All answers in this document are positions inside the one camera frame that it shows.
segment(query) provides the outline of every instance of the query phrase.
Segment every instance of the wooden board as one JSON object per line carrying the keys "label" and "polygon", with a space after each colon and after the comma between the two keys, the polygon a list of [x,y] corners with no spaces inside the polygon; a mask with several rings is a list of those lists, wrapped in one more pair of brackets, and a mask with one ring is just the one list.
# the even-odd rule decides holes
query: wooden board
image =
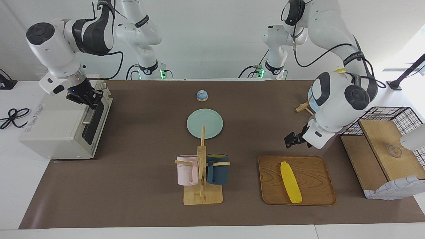
{"label": "wooden board", "polygon": [[363,190],[377,190],[388,182],[365,136],[344,135],[341,140]]}
{"label": "wooden board", "polygon": [[[293,204],[283,185],[280,172],[282,161],[292,168],[303,201]],[[336,203],[336,196],[325,161],[319,156],[261,156],[261,195],[267,204],[330,206]]]}
{"label": "wooden board", "polygon": [[223,190],[221,185],[213,185],[209,183],[204,184],[204,196],[200,196],[199,185],[185,186],[183,189],[183,204],[189,205],[202,205],[202,204],[216,204],[223,202]]}
{"label": "wooden board", "polygon": [[360,126],[371,146],[376,158],[388,181],[416,175],[425,178],[425,170],[418,162],[412,151],[403,150],[401,158],[392,157],[388,152],[388,145],[397,142],[401,133],[392,121],[361,120]]}

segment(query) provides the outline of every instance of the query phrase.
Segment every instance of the dark blue mug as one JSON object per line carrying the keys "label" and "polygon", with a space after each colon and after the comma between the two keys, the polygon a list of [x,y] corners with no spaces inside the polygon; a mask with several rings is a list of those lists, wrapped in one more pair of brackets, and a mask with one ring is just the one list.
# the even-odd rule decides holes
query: dark blue mug
{"label": "dark blue mug", "polygon": [[225,154],[208,154],[207,155],[207,182],[215,185],[223,185],[227,183],[229,176],[229,166],[214,166],[215,162],[227,162],[229,156]]}

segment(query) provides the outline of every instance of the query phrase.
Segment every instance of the light green plate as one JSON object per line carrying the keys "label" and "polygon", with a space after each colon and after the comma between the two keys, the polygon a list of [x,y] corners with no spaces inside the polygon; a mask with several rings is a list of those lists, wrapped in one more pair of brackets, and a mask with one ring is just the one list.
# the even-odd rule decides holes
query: light green plate
{"label": "light green plate", "polygon": [[187,129],[197,138],[201,138],[203,125],[205,126],[205,138],[210,139],[223,129],[223,119],[219,113],[211,109],[194,111],[187,119]]}

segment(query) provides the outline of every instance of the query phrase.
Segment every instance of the wooden tray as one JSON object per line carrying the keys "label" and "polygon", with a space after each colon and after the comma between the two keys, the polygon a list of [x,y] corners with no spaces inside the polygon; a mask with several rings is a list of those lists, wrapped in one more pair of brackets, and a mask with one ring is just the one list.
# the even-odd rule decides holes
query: wooden tray
{"label": "wooden tray", "polygon": [[[281,162],[286,161],[292,168],[303,201],[293,204],[289,200],[280,173]],[[319,156],[261,156],[261,195],[267,204],[331,206],[337,199],[328,174],[325,161]]]}

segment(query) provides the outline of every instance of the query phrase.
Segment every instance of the black cable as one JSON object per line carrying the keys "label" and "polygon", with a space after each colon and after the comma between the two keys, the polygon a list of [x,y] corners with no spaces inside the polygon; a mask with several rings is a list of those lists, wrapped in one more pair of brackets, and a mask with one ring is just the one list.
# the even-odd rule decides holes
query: black cable
{"label": "black cable", "polygon": [[373,66],[372,66],[372,64],[366,59],[366,58],[364,58],[363,59],[366,63],[368,63],[369,64],[369,66],[371,67],[371,73],[372,73],[372,77],[373,78],[375,78],[375,73],[373,72]]}
{"label": "black cable", "polygon": [[101,78],[102,80],[110,80],[110,79],[113,79],[113,78],[115,78],[115,77],[118,75],[118,73],[120,72],[120,70],[121,70],[121,66],[122,66],[122,62],[123,62],[123,60],[124,60],[124,53],[123,53],[122,51],[116,51],[116,52],[113,52],[113,53],[108,53],[108,54],[106,54],[105,56],[110,56],[110,55],[115,55],[115,54],[121,54],[121,61],[120,61],[120,63],[119,63],[118,70],[116,71],[115,75],[113,75],[112,77],[109,77],[109,78]]}
{"label": "black cable", "polygon": [[9,110],[9,112],[8,112],[8,115],[9,115],[9,117],[7,117],[7,118],[3,118],[3,119],[0,119],[0,121],[3,121],[3,120],[5,120],[5,122],[0,126],[0,129],[6,129],[11,123],[16,127],[16,128],[22,128],[22,127],[24,127],[27,123],[28,123],[28,121],[25,123],[25,124],[23,124],[23,125],[17,125],[16,123],[15,123],[15,120],[17,120],[17,119],[20,119],[20,118],[22,118],[22,117],[25,117],[25,116],[27,116],[28,114],[29,114],[29,112],[30,112],[31,110],[30,109],[28,109],[28,108],[23,108],[23,109],[20,109],[20,110],[17,110],[17,109],[15,109],[15,108],[12,108],[12,109],[10,109]]}
{"label": "black cable", "polygon": [[286,8],[287,5],[288,5],[288,3],[285,4],[285,6],[282,9],[282,13],[280,15],[280,19],[281,19],[282,22],[283,22],[283,12],[285,11],[285,8]]}
{"label": "black cable", "polygon": [[12,80],[12,78],[6,73],[6,71],[4,71],[3,69],[0,69],[0,71],[3,71],[3,73],[6,74],[6,76],[9,77],[10,80]]}
{"label": "black cable", "polygon": [[314,61],[312,61],[310,64],[308,64],[308,65],[301,65],[299,62],[298,62],[298,58],[297,58],[297,53],[296,52],[294,52],[294,55],[295,55],[295,61],[297,62],[297,64],[299,65],[299,66],[301,66],[301,67],[309,67],[309,66],[311,66],[311,65],[313,65],[314,63],[316,63],[320,58],[322,58],[324,55],[326,55],[326,54],[328,54],[329,52],[331,52],[333,49],[335,49],[335,48],[337,48],[337,47],[340,47],[340,46],[353,46],[352,44],[350,44],[350,43],[342,43],[342,44],[339,44],[339,45],[336,45],[336,46],[334,46],[334,47],[332,47],[331,49],[329,49],[329,50],[327,50],[325,53],[323,53],[322,55],[320,55],[318,58],[316,58]]}
{"label": "black cable", "polygon": [[261,61],[260,61],[259,65],[261,65],[261,63],[263,62],[264,58],[266,57],[266,55],[267,55],[267,53],[268,53],[269,51],[270,51],[270,49],[268,49],[268,50],[266,51],[266,53],[264,54],[263,58],[261,59]]}
{"label": "black cable", "polygon": [[94,10],[94,2],[91,2],[91,8],[93,9],[93,19],[96,19],[96,12]]}
{"label": "black cable", "polygon": [[134,72],[138,73],[139,71],[132,71],[132,72],[130,73],[130,79],[131,79],[131,80],[133,79],[133,73],[134,73]]}
{"label": "black cable", "polygon": [[252,74],[251,78],[253,78],[253,77],[255,76],[255,74],[256,74],[256,73],[258,73],[258,71],[253,71],[253,72],[249,73],[247,78],[249,78],[249,76],[250,76],[251,74]]}
{"label": "black cable", "polygon": [[173,75],[173,72],[172,71],[170,71],[170,70],[164,70],[164,72],[170,72],[171,73],[171,77],[174,79],[174,75]]}
{"label": "black cable", "polygon": [[125,75],[125,79],[128,80],[128,75],[130,74],[131,69],[135,67],[134,65],[131,65],[130,68],[127,70],[127,74]]}
{"label": "black cable", "polygon": [[416,74],[417,74],[419,71],[421,71],[424,67],[425,67],[425,65],[424,65],[423,67],[421,67],[418,71],[416,71],[415,73],[413,73],[412,75],[410,75],[410,76],[406,76],[406,78],[407,78],[407,77],[411,77],[411,76],[416,75]]}
{"label": "black cable", "polygon": [[245,72],[245,71],[247,71],[249,68],[254,68],[254,66],[253,65],[250,65],[250,66],[248,66],[247,68],[245,68],[240,74],[239,74],[239,76],[238,76],[238,78],[240,78],[241,76],[242,76],[242,74]]}
{"label": "black cable", "polygon": [[369,80],[374,80],[374,81],[376,81],[377,83],[381,84],[381,85],[377,84],[377,86],[378,86],[379,88],[382,88],[382,89],[387,88],[387,85],[386,85],[386,84],[384,84],[382,81],[379,81],[379,80],[377,80],[377,79],[375,79],[375,78],[372,78],[372,77],[365,77],[365,76],[360,76],[360,78],[363,78],[363,79],[369,79]]}
{"label": "black cable", "polygon": [[286,70],[286,69],[285,69],[285,70],[283,71],[283,73],[284,73],[284,74],[285,74],[285,71],[286,71],[286,76],[285,76],[285,80],[286,80],[286,79],[288,78],[288,70]]}
{"label": "black cable", "polygon": [[121,17],[123,17],[123,18],[125,18],[125,19],[127,19],[124,15],[122,15],[118,10],[116,10],[115,9],[115,11],[119,14],[119,15],[121,15]]}

